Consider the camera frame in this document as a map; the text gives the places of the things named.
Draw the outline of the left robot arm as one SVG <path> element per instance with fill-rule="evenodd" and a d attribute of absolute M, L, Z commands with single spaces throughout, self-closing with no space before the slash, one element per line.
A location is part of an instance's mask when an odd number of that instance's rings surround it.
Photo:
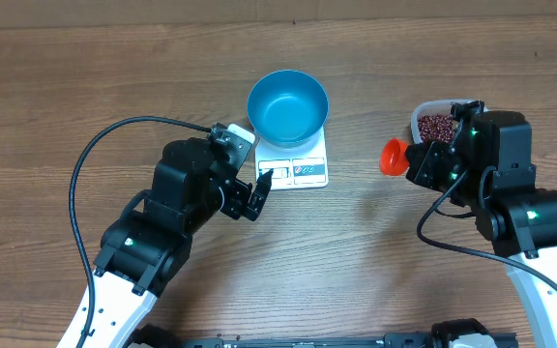
<path fill-rule="evenodd" d="M 151 188 L 104 232 L 87 290 L 59 344 L 122 347 L 191 253 L 193 234 L 216 212 L 256 220 L 271 187 L 237 178 L 253 138 L 233 133 L 167 144 Z"/>

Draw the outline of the red measuring scoop blue handle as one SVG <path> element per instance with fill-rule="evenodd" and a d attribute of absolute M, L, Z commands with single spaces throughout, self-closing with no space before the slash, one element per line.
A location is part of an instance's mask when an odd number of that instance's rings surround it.
<path fill-rule="evenodd" d="M 405 156 L 408 143 L 392 138 L 382 149 L 379 159 L 379 169 L 387 176 L 400 176 L 409 168 L 409 161 Z"/>

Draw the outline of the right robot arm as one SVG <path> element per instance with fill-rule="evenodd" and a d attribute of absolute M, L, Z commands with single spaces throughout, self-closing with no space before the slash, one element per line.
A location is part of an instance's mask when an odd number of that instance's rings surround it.
<path fill-rule="evenodd" d="M 426 243 L 504 264 L 529 318 L 535 343 L 557 347 L 557 190 L 537 188 L 532 129 L 514 111 L 456 105 L 451 142 L 427 141 L 405 151 L 407 179 L 470 208 L 493 250 Z"/>

